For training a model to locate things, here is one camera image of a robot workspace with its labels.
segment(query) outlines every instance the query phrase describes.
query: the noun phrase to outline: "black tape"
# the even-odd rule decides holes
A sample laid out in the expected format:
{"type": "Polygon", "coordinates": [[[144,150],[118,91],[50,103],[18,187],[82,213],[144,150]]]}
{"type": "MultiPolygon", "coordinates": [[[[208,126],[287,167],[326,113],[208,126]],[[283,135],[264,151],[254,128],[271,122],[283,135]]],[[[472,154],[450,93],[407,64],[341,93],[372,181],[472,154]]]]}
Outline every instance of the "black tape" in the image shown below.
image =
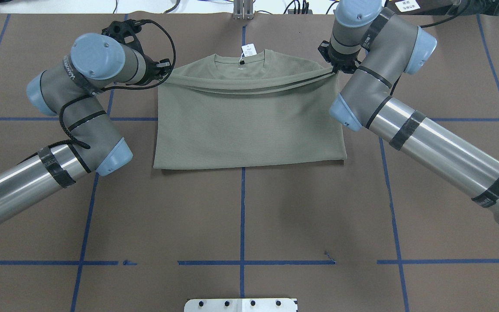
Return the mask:
{"type": "Polygon", "coordinates": [[[382,77],[376,71],[373,71],[372,69],[367,68],[367,67],[365,67],[363,65],[360,65],[357,69],[361,69],[365,73],[368,73],[369,75],[371,75],[371,76],[375,77],[376,79],[378,79],[381,83],[384,83],[388,87],[388,89],[392,89],[392,83],[390,83],[390,81],[388,81],[385,77],[382,77]]]}
{"type": "Polygon", "coordinates": [[[496,203],[499,199],[499,177],[494,181],[487,190],[477,197],[471,198],[472,201],[479,204],[481,207],[488,208],[496,203]]]}
{"type": "Polygon", "coordinates": [[[47,172],[53,176],[53,179],[55,179],[55,181],[59,183],[62,188],[67,188],[76,183],[71,175],[69,175],[66,170],[63,170],[63,167],[61,167],[49,147],[46,146],[39,150],[38,156],[40,157],[40,160],[42,161],[42,164],[47,172]]]}
{"type": "Polygon", "coordinates": [[[361,46],[364,49],[367,51],[369,50],[371,44],[375,41],[376,36],[378,36],[380,31],[384,28],[384,25],[388,23],[388,20],[392,17],[392,15],[394,15],[394,12],[389,9],[384,8],[380,11],[380,14],[375,20],[373,20],[373,23],[371,23],[371,26],[369,26],[369,29],[367,29],[361,38],[361,46]]]}
{"type": "Polygon", "coordinates": [[[396,148],[396,150],[401,150],[402,146],[404,146],[405,142],[413,135],[425,118],[426,116],[422,112],[419,112],[418,110],[414,111],[408,120],[404,122],[396,135],[394,135],[392,140],[390,140],[390,146],[396,148]]]}
{"type": "Polygon", "coordinates": [[[76,69],[75,65],[73,65],[73,62],[71,61],[70,55],[63,57],[63,67],[75,85],[87,91],[89,95],[95,97],[96,95],[103,93],[101,89],[95,87],[95,85],[90,83],[86,77],[84,77],[84,75],[76,69]]]}
{"type": "Polygon", "coordinates": [[[101,115],[105,115],[105,111],[104,110],[100,110],[99,112],[95,112],[91,115],[88,115],[84,118],[82,118],[81,120],[78,120],[77,122],[73,123],[72,125],[69,126],[68,130],[69,131],[72,131],[74,128],[78,127],[79,125],[87,122],[87,121],[90,121],[91,119],[94,119],[95,117],[98,117],[98,116],[101,116],[101,115]]]}
{"type": "Polygon", "coordinates": [[[386,99],[384,99],[384,101],[382,101],[382,103],[380,103],[380,105],[376,108],[375,112],[371,115],[371,118],[369,118],[369,121],[367,122],[367,124],[365,125],[365,127],[368,129],[373,120],[375,119],[375,117],[379,114],[380,110],[382,109],[382,107],[384,107],[384,105],[386,105],[386,103],[388,103],[388,101],[390,101],[390,99],[392,99],[392,95],[388,95],[386,97],[386,99]]]}
{"type": "Polygon", "coordinates": [[[73,154],[77,158],[80,165],[82,165],[82,168],[84,168],[84,170],[87,173],[90,173],[91,172],[90,168],[87,166],[86,162],[81,158],[80,154],[78,154],[78,151],[76,150],[75,146],[72,144],[67,144],[67,146],[71,149],[71,151],[73,152],[73,154]]]}

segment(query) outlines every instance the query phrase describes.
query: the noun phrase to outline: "white label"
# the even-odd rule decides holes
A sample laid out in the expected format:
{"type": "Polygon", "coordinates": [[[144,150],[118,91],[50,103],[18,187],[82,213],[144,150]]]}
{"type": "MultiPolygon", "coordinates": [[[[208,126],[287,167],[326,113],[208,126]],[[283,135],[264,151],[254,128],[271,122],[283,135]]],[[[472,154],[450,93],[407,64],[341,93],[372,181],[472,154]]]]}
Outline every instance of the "white label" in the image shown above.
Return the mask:
{"type": "Polygon", "coordinates": [[[253,45],[253,43],[242,46],[242,52],[244,53],[244,57],[257,54],[257,51],[255,51],[255,46],[253,45]]]}
{"type": "Polygon", "coordinates": [[[417,4],[416,0],[404,0],[395,3],[400,12],[408,12],[412,10],[419,10],[421,6],[417,4]]]}

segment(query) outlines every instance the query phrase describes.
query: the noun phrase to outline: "t-shirt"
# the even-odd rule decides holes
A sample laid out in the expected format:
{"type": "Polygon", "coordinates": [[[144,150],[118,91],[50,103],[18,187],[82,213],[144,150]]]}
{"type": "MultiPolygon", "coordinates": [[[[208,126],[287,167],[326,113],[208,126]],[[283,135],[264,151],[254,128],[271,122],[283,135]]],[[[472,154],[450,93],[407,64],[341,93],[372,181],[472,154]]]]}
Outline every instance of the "t-shirt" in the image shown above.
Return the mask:
{"type": "Polygon", "coordinates": [[[176,68],[159,87],[154,168],[211,169],[346,159],[329,115],[337,75],[265,50],[210,55],[176,68]]]}

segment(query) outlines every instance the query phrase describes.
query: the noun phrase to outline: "metal bracket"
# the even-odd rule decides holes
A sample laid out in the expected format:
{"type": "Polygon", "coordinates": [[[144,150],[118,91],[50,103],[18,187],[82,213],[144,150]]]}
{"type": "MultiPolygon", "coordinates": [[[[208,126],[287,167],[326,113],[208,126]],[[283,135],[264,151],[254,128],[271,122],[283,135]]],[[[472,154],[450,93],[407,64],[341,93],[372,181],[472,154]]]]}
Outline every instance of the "metal bracket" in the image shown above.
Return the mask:
{"type": "Polygon", "coordinates": [[[192,299],[184,312],[297,312],[298,300],[290,298],[192,299]]]}
{"type": "Polygon", "coordinates": [[[234,0],[234,19],[253,19],[253,0],[234,0]]]}

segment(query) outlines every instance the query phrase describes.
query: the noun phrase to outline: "metal plate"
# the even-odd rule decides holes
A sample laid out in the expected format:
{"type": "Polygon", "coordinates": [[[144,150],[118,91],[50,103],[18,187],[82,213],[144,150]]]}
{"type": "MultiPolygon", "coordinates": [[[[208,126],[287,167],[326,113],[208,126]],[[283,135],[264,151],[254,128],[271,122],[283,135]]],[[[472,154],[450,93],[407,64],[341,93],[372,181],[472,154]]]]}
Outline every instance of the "metal plate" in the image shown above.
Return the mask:
{"type": "Polygon", "coordinates": [[[297,299],[192,299],[184,312],[297,312],[297,299]]]}

